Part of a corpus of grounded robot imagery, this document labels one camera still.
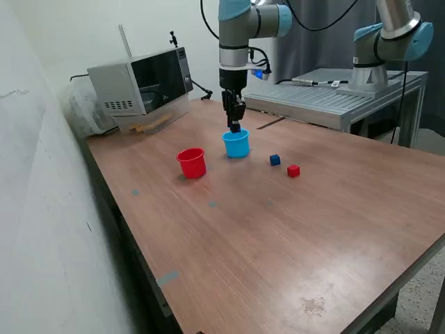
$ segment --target red cube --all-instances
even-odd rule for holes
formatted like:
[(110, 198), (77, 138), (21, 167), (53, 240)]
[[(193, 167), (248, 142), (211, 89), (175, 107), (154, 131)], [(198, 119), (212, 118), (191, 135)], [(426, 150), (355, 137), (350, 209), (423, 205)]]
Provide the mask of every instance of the red cube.
[(297, 177), (300, 176), (300, 167), (298, 167), (297, 165), (290, 165), (287, 168), (287, 175), (289, 177)]

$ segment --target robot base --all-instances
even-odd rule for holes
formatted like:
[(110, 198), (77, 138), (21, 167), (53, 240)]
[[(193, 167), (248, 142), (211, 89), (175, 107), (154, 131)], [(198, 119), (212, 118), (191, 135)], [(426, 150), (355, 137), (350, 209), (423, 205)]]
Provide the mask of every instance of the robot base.
[(389, 80), (385, 65), (354, 67), (349, 84), (335, 90), (336, 94), (379, 98), (400, 88), (401, 82)]
[(372, 97), (377, 99), (379, 97), (385, 96), (390, 92), (393, 92), (399, 89), (402, 86), (401, 81), (397, 80), (389, 80), (386, 86), (374, 87), (374, 88), (366, 88), (360, 89), (360, 87), (349, 88), (349, 86), (340, 87), (335, 90), (336, 94), (341, 95), (352, 95), (352, 96), (363, 96), (363, 97)]

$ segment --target blue cup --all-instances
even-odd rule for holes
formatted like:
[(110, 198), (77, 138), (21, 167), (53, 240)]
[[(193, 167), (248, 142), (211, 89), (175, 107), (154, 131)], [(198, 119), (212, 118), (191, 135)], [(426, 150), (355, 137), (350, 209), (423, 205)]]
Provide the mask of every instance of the blue cup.
[(237, 159), (244, 158), (249, 155), (249, 131), (241, 129), (241, 132), (233, 134), (226, 132), (222, 135), (224, 140), (225, 150), (229, 158)]

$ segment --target blue cube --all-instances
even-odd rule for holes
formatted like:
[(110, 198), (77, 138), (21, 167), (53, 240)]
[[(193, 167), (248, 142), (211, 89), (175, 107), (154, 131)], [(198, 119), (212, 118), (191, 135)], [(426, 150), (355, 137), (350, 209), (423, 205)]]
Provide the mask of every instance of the blue cube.
[(270, 164), (271, 166), (277, 166), (281, 164), (280, 156), (278, 154), (274, 154), (270, 156)]

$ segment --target plastic bag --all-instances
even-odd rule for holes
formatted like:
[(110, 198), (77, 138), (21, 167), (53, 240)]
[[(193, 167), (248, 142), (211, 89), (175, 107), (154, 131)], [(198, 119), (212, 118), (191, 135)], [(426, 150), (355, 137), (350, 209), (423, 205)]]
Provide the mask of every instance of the plastic bag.
[(73, 78), (62, 100), (63, 113), (81, 138), (103, 134), (116, 127), (114, 119), (102, 111), (89, 77)]

